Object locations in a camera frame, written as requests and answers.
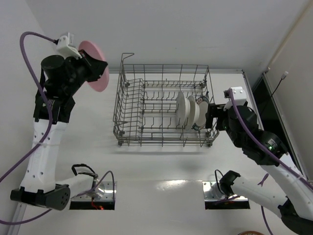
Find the pink round plate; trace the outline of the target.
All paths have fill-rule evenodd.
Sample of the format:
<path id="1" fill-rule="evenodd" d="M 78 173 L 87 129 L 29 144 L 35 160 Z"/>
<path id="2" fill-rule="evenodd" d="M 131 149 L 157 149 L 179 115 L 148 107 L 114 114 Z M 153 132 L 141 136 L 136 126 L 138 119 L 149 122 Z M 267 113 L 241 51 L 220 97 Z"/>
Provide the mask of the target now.
<path id="1" fill-rule="evenodd" d="M 87 83 L 97 92 L 106 89 L 109 83 L 109 66 L 100 47 L 91 41 L 82 41 L 79 50 L 84 51 L 85 58 L 90 64 L 90 72 L 87 75 Z"/>

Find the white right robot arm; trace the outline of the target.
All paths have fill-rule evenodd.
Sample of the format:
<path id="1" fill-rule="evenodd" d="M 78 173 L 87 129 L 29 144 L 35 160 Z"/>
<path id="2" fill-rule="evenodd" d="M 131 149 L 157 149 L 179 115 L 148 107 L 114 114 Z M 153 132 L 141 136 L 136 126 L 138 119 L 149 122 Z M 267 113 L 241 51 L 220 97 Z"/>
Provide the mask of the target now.
<path id="1" fill-rule="evenodd" d="M 209 104 L 206 126 L 217 119 L 217 130 L 226 131 L 235 147 L 271 176 L 281 194 L 245 178 L 233 170 L 215 184 L 216 196 L 226 200 L 233 195 L 246 197 L 268 209 L 298 235 L 313 233 L 313 188 L 298 170 L 284 143 L 274 133 L 261 130 L 255 112 L 247 105 Z"/>

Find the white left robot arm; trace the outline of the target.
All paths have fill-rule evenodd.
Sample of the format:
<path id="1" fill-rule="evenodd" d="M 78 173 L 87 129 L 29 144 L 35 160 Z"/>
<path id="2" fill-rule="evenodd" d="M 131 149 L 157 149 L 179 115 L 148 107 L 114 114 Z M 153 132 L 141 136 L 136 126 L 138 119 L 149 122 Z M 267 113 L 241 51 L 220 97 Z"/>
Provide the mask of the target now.
<path id="1" fill-rule="evenodd" d="M 41 62 L 43 78 L 34 110 L 33 146 L 20 187 L 11 191 L 12 201 L 63 210 L 69 200 L 93 193 L 98 175 L 74 172 L 74 177 L 56 182 L 55 169 L 62 135 L 75 105 L 74 94 L 85 83 L 99 83 L 98 92 L 108 84 L 108 63 L 97 49 L 79 49 L 81 58 L 51 55 Z"/>

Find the white deep plate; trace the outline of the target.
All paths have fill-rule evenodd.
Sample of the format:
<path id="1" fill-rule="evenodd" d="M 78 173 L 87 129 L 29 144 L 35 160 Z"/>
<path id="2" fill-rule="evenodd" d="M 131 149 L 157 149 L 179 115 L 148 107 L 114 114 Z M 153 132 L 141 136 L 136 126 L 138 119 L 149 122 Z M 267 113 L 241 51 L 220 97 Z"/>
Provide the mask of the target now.
<path id="1" fill-rule="evenodd" d="M 179 91 L 176 99 L 176 126 L 185 127 L 190 122 L 190 101 L 182 91 Z"/>
<path id="2" fill-rule="evenodd" d="M 185 121 L 185 130 L 189 131 L 199 119 L 200 108 L 194 96 L 190 95 L 187 99 L 190 102 L 190 112 L 187 120 Z"/>

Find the green rimmed printed plate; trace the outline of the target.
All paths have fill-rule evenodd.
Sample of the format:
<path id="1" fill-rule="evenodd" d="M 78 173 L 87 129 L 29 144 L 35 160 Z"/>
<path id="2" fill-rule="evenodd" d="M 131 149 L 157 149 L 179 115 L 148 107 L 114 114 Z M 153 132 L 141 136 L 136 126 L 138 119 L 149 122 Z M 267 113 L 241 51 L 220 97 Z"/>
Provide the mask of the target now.
<path id="1" fill-rule="evenodd" d="M 199 131 L 205 127 L 206 123 L 206 113 L 208 110 L 208 104 L 209 104 L 209 98 L 206 96 L 200 96 L 197 100 L 196 103 L 199 107 L 199 118 L 198 120 L 193 124 L 192 129 Z"/>

